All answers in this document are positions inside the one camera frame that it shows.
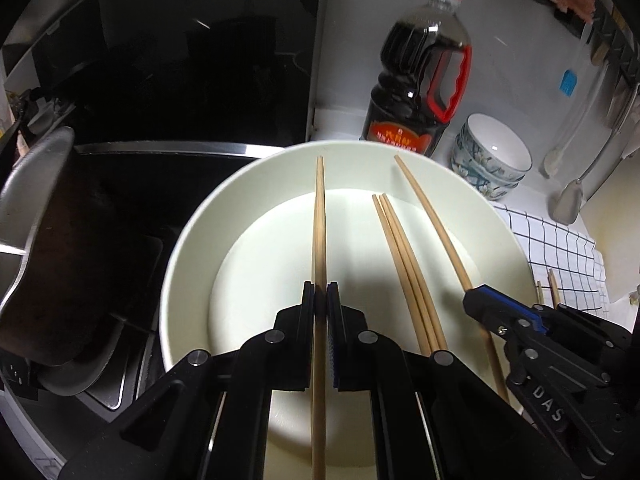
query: white countertop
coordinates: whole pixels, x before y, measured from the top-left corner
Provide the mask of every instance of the white countertop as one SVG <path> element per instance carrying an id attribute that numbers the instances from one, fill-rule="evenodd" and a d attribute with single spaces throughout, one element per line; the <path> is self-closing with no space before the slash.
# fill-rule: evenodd
<path id="1" fill-rule="evenodd" d="M 365 116 L 366 110 L 355 108 L 316 108 L 314 117 L 315 133 L 312 135 L 311 140 L 359 139 Z M 449 167 L 449 157 L 456 134 L 456 131 L 447 128 L 431 157 L 447 168 Z M 545 178 L 537 168 L 532 168 L 522 183 L 501 199 L 500 202 L 509 208 L 519 209 L 532 215 L 550 219 L 548 204 L 561 191 L 561 186 L 555 180 Z M 589 235 L 580 215 L 578 215 L 578 219 L 570 228 L 587 236 Z"/>

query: stacked bowl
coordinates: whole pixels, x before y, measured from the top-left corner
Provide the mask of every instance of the stacked bowl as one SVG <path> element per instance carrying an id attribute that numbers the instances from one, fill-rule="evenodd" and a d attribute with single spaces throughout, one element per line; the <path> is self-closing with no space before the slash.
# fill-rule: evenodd
<path id="1" fill-rule="evenodd" d="M 531 154 L 520 137 L 484 114 L 468 117 L 451 152 L 451 169 L 488 200 L 515 189 L 531 163 Z"/>

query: white plate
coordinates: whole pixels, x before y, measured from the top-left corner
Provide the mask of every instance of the white plate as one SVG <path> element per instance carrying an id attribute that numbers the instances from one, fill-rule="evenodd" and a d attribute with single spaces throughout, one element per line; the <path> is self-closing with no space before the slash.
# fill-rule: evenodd
<path id="1" fill-rule="evenodd" d="M 498 119 L 484 114 L 471 114 L 466 124 L 472 135 L 495 158 L 517 171 L 531 169 L 531 154 L 516 133 Z"/>
<path id="2" fill-rule="evenodd" d="M 255 162 L 221 184 L 194 213 L 169 262 L 161 300 L 165 367 L 196 348 L 213 354 L 235 350 L 271 328 L 281 308 L 300 302 L 303 283 L 311 277 L 315 161 L 322 155 L 327 276 L 338 282 L 343 304 L 363 310 L 370 329 L 418 351 L 371 200 L 372 193 L 386 192 L 426 277 L 450 350 L 493 387 L 477 324 L 462 310 L 462 288 L 393 160 L 395 153 L 373 142 L 303 144 Z M 433 161 L 401 154 L 442 218 L 474 285 L 487 283 L 533 303 L 526 258 L 489 203 Z M 328 394 L 328 477 L 374 478 L 367 394 L 332 389 Z M 307 394 L 274 392 L 265 478 L 294 471 L 309 476 L 309 414 Z"/>

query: soy sauce bottle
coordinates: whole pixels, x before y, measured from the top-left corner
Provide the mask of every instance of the soy sauce bottle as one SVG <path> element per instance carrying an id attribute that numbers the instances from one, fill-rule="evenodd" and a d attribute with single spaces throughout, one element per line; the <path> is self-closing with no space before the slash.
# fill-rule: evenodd
<path id="1" fill-rule="evenodd" d="M 427 0 L 391 29 L 362 139 L 433 153 L 460 104 L 471 67 L 471 41 L 455 14 L 460 1 Z"/>

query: wooden chopstick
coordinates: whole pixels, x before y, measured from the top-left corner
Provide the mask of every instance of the wooden chopstick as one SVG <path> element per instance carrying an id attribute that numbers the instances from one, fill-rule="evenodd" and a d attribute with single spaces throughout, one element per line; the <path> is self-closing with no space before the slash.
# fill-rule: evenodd
<path id="1" fill-rule="evenodd" d="M 560 301 L 560 292 L 558 291 L 558 282 L 556 282 L 556 275 L 553 269 L 547 269 L 546 275 L 549 279 L 549 287 L 551 288 L 551 299 L 554 304 L 554 308 L 558 308 Z"/>
<path id="2" fill-rule="evenodd" d="M 542 292 L 542 282 L 540 282 L 540 280 L 538 280 L 536 282 L 536 293 L 538 295 L 538 304 L 544 305 L 545 304 L 545 295 Z"/>
<path id="3" fill-rule="evenodd" d="M 469 275 L 466 273 L 465 266 L 462 264 L 462 260 L 460 260 L 460 256 L 458 255 L 456 248 L 453 246 L 451 238 L 449 238 L 449 235 L 447 234 L 447 231 L 444 229 L 444 225 L 440 221 L 440 218 L 436 213 L 435 209 L 433 208 L 433 206 L 431 205 L 431 202 L 429 202 L 429 199 L 427 198 L 424 191 L 420 187 L 420 184 L 418 184 L 418 181 L 415 179 L 411 171 L 409 171 L 409 168 L 406 166 L 406 164 L 400 158 L 400 156 L 395 155 L 394 158 L 398 163 L 398 166 L 400 166 L 402 173 L 404 173 L 404 176 L 406 177 L 406 179 L 409 181 L 409 184 L 413 188 L 414 193 L 416 194 L 416 196 L 418 197 L 418 200 L 420 201 L 420 204 L 422 204 L 422 208 L 424 209 L 425 213 L 427 213 L 427 216 L 431 220 L 433 227 L 436 229 L 436 232 L 438 233 L 438 237 L 440 238 L 440 241 L 442 242 L 442 245 L 444 246 L 445 251 L 447 251 L 447 256 L 449 257 L 449 260 L 451 261 L 451 264 L 453 265 L 453 268 L 456 271 L 458 279 L 460 280 L 460 285 L 462 285 L 462 289 L 465 292 L 472 289 L 473 285 L 471 283 L 471 279 L 469 278 Z M 480 324 L 478 326 L 480 327 L 480 335 L 482 336 L 482 341 L 484 342 L 484 348 L 486 349 L 487 357 L 489 358 L 489 365 L 491 366 L 491 372 L 494 375 L 496 390 L 498 391 L 498 395 L 500 395 L 505 400 L 505 402 L 508 403 L 509 394 L 507 392 L 507 386 L 504 383 L 502 367 L 500 366 L 500 359 L 498 358 L 498 352 L 495 349 L 494 340 L 491 337 L 491 334 L 488 332 L 488 330 L 484 328 L 484 326 Z"/>
<path id="4" fill-rule="evenodd" d="M 447 340 L 442 331 L 442 325 L 440 324 L 440 318 L 436 311 L 436 306 L 433 303 L 433 298 L 427 287 L 427 283 L 424 279 L 418 260 L 415 257 L 415 253 L 411 244 L 409 243 L 406 233 L 402 228 L 402 224 L 398 219 L 398 215 L 391 205 L 386 194 L 381 198 L 382 209 L 385 212 L 386 218 L 391 225 L 391 231 L 396 239 L 396 244 L 400 249 L 400 256 L 404 263 L 404 267 L 408 271 L 409 280 L 411 281 L 412 289 L 414 290 L 414 296 L 416 297 L 418 307 L 420 308 L 420 314 L 422 315 L 423 325 L 427 331 L 429 343 L 431 349 L 435 350 L 447 350 Z"/>
<path id="5" fill-rule="evenodd" d="M 326 295 L 326 213 L 324 201 L 324 160 L 316 160 L 316 203 L 312 241 L 312 278 L 316 301 Z M 311 386 L 311 468 L 312 480 L 326 476 L 326 313 L 315 309 Z"/>
<path id="6" fill-rule="evenodd" d="M 382 206 L 380 205 L 378 197 L 375 195 L 372 197 L 373 203 L 376 206 L 376 211 L 378 212 L 378 217 L 380 218 L 380 225 L 382 225 L 382 230 L 385 233 L 386 243 L 389 246 L 389 250 L 391 250 L 391 257 L 394 260 L 394 265 L 398 272 L 398 278 L 400 279 L 400 285 L 402 286 L 402 292 L 404 292 L 406 304 L 409 307 L 411 321 L 414 324 L 415 336 L 418 339 L 418 348 L 422 355 L 429 356 L 431 355 L 432 349 L 429 344 L 429 339 L 427 338 L 425 327 L 422 323 L 422 316 L 420 315 L 420 309 L 418 308 L 418 303 L 415 299 L 414 291 L 409 281 L 409 275 L 407 274 L 406 267 L 402 262 L 399 248 L 396 245 L 396 240 L 393 232 L 391 231 L 391 225 L 382 209 Z"/>

